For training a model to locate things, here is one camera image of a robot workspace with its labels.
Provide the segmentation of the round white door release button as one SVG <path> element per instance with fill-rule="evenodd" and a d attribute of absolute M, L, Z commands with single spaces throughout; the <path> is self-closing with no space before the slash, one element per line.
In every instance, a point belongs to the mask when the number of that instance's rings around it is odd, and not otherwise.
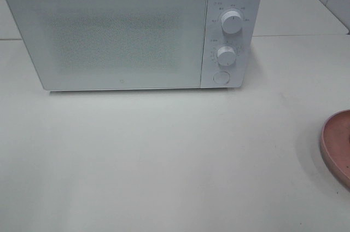
<path fill-rule="evenodd" d="M 225 85 L 230 81 L 230 74 L 228 72 L 225 72 L 225 71 L 217 72 L 213 76 L 213 81 L 217 84 Z"/>

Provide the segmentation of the white timer knob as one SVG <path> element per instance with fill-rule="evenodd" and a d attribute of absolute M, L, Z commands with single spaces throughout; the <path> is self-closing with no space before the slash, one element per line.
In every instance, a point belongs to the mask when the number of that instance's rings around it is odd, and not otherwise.
<path fill-rule="evenodd" d="M 231 66 L 235 63 L 237 57 L 236 50 L 230 46 L 224 46 L 217 51 L 217 61 L 221 66 Z"/>

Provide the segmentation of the white microwave door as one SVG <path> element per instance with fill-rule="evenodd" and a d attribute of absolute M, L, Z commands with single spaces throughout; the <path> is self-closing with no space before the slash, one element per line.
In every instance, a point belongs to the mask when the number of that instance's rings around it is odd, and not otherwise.
<path fill-rule="evenodd" d="M 207 0 L 7 0 L 45 90 L 196 88 Z"/>

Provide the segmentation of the pink round plate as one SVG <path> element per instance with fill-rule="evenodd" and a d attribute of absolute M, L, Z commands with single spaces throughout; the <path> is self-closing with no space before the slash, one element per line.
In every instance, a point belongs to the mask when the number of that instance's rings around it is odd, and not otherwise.
<path fill-rule="evenodd" d="M 349 189 L 349 110 L 326 120 L 320 134 L 320 153 L 333 176 Z"/>

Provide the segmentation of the white upper power knob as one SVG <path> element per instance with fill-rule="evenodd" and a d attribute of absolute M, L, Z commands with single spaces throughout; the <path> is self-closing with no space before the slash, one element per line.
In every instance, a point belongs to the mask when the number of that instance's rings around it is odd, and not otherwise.
<path fill-rule="evenodd" d="M 235 34 L 242 29 L 243 15 L 238 9 L 229 9 L 220 17 L 222 30 L 227 34 Z"/>

